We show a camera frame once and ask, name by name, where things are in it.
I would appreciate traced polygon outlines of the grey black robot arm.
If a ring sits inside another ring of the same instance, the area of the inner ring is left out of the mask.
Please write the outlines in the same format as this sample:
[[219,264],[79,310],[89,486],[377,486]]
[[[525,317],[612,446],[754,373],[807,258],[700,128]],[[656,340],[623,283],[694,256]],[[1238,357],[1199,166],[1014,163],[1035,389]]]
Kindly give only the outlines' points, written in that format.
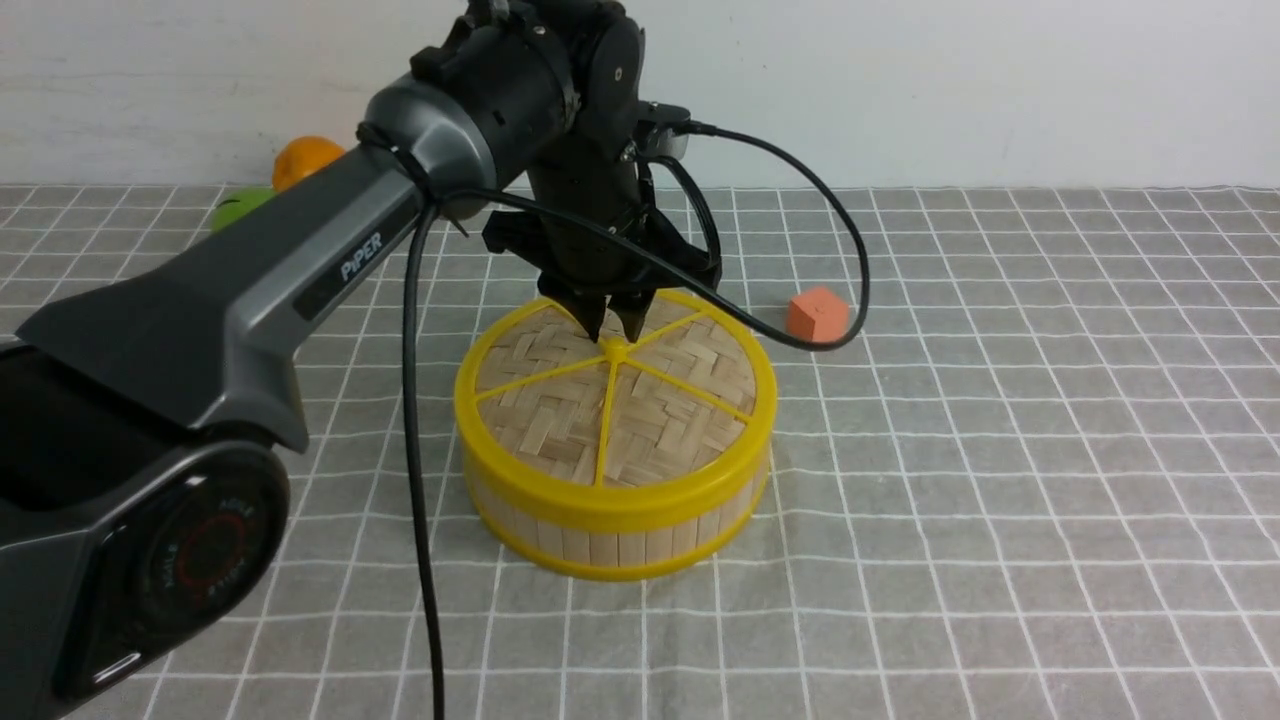
[[59,719],[229,614],[285,534],[276,447],[308,429],[300,346],[406,238],[532,202],[483,238],[589,334],[636,340],[663,287],[713,290],[646,161],[690,114],[645,102],[616,1],[472,1],[372,96],[357,145],[141,275],[60,299],[3,346],[3,716]]

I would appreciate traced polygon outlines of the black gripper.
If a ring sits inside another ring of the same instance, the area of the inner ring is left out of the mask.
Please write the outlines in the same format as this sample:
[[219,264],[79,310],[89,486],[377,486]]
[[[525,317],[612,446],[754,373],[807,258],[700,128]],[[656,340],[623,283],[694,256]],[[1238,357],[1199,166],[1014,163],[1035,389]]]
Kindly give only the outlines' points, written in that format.
[[[521,91],[486,100],[483,129],[500,178],[529,176],[532,197],[497,210],[483,229],[490,252],[535,266],[539,292],[568,301],[591,342],[600,338],[608,301],[627,341],[639,341],[663,288],[712,296],[722,250],[707,200],[673,158],[636,158],[632,135],[640,101],[579,127],[558,97]],[[666,168],[700,214],[705,243],[689,242],[657,206],[653,167]]]

